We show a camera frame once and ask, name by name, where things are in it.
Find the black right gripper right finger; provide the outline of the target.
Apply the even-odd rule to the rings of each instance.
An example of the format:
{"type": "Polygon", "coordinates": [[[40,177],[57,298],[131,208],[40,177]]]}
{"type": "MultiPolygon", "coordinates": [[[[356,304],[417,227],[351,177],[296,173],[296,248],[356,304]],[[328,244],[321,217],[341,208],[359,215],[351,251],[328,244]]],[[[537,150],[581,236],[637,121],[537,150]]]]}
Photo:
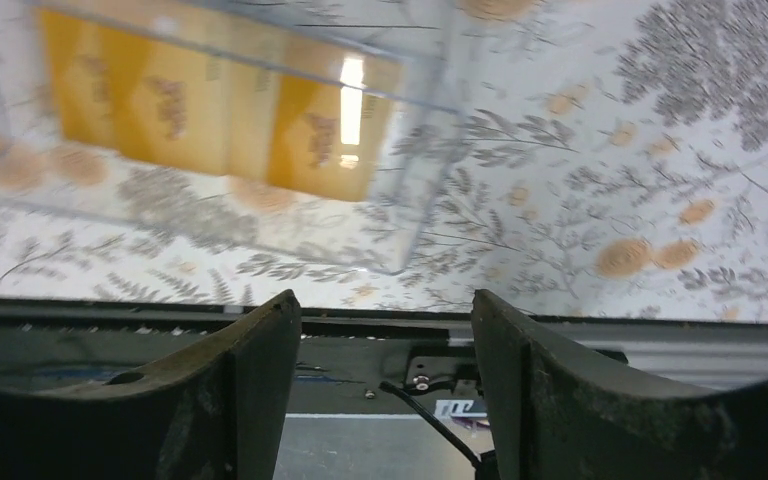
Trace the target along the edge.
{"type": "Polygon", "coordinates": [[[715,391],[643,372],[488,290],[471,324],[503,479],[768,479],[768,380],[715,391]]]}

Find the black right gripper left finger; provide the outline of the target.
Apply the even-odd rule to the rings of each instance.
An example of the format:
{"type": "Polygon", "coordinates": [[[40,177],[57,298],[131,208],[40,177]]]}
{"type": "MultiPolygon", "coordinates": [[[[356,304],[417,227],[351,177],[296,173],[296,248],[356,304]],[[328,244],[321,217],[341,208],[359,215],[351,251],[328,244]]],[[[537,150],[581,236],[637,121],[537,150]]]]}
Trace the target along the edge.
{"type": "Polygon", "coordinates": [[[269,479],[301,330],[286,290],[104,383],[0,386],[0,479],[269,479]]]}

